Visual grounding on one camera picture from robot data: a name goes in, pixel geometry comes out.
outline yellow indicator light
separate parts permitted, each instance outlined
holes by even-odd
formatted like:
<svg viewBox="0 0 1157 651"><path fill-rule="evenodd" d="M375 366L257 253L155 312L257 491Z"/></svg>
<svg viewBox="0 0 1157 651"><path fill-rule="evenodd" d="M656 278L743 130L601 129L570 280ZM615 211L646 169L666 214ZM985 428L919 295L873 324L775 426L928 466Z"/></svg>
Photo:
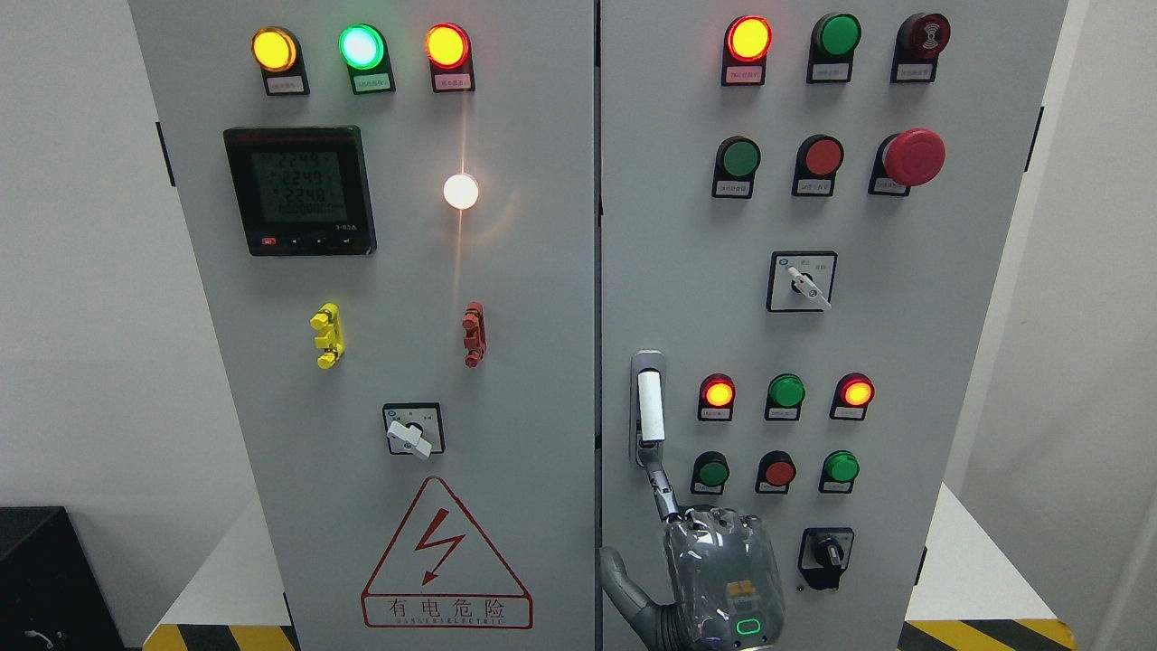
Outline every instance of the yellow indicator light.
<svg viewBox="0 0 1157 651"><path fill-rule="evenodd" d="M458 209L472 207L478 201L478 180L469 173L455 173L442 184L442 197Z"/></svg>
<svg viewBox="0 0 1157 651"><path fill-rule="evenodd" d="M772 46L772 25L761 16L737 19L728 30L727 46L736 59L757 61Z"/></svg>
<svg viewBox="0 0 1157 651"><path fill-rule="evenodd" d="M856 380L843 387L843 402L852 407L863 407L871 402L875 391L863 380Z"/></svg>
<svg viewBox="0 0 1157 651"><path fill-rule="evenodd" d="M454 23L439 23L426 32L426 56L440 68L456 68L470 54L470 37Z"/></svg>
<svg viewBox="0 0 1157 651"><path fill-rule="evenodd" d="M714 385L707 387L707 392L703 394L703 399L707 400L707 405L712 407L725 407L735 398L735 390L731 385L727 383L715 383Z"/></svg>
<svg viewBox="0 0 1157 651"><path fill-rule="evenodd" d="M280 27L263 27L253 35L253 58L268 72L285 72L297 62L297 42Z"/></svg>

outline green led light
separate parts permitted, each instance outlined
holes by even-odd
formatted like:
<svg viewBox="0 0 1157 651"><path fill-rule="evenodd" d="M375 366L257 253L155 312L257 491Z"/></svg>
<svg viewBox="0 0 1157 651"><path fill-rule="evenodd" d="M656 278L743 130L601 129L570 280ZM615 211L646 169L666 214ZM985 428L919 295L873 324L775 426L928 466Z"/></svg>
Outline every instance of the green led light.
<svg viewBox="0 0 1157 651"><path fill-rule="evenodd" d="M756 635L764 630L764 624L759 620L739 620L735 623L735 631L739 635Z"/></svg>
<svg viewBox="0 0 1157 651"><path fill-rule="evenodd" d="M346 64L355 69L373 69L385 57L385 42L376 29L368 24L352 24L338 37L338 49Z"/></svg>

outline emergency stop button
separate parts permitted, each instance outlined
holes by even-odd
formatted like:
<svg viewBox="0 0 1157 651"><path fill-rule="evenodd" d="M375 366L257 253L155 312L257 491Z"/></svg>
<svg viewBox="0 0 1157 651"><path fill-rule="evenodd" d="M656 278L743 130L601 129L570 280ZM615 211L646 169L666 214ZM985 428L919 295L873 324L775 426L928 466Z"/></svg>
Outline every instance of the emergency stop button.
<svg viewBox="0 0 1157 651"><path fill-rule="evenodd" d="M930 128L909 128L880 143L869 193L907 197L913 185L923 185L944 168L948 149Z"/></svg>

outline white indicator light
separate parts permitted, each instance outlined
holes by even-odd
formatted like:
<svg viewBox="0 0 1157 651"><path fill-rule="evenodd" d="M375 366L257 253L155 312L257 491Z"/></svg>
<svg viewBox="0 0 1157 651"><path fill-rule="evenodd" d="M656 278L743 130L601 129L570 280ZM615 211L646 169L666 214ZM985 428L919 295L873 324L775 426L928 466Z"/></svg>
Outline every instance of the white indicator light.
<svg viewBox="0 0 1157 651"><path fill-rule="evenodd" d="M469 173L455 173L442 185L445 202L458 209L466 209L478 201L478 180Z"/></svg>

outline yellow black hazard stripe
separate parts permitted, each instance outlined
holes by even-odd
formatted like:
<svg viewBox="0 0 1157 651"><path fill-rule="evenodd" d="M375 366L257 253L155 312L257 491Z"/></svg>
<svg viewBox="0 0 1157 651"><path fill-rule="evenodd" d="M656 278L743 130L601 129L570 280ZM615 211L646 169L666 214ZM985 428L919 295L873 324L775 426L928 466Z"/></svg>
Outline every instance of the yellow black hazard stripe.
<svg viewBox="0 0 1157 651"><path fill-rule="evenodd" d="M141 651L301 651L293 627L161 624Z"/></svg>
<svg viewBox="0 0 1157 651"><path fill-rule="evenodd" d="M899 651L1073 651L1069 627L1056 620L905 622Z"/></svg>
<svg viewBox="0 0 1157 651"><path fill-rule="evenodd" d="M905 622L898 651L1075 651L1056 620ZM293 627L161 624L142 651L301 651Z"/></svg>

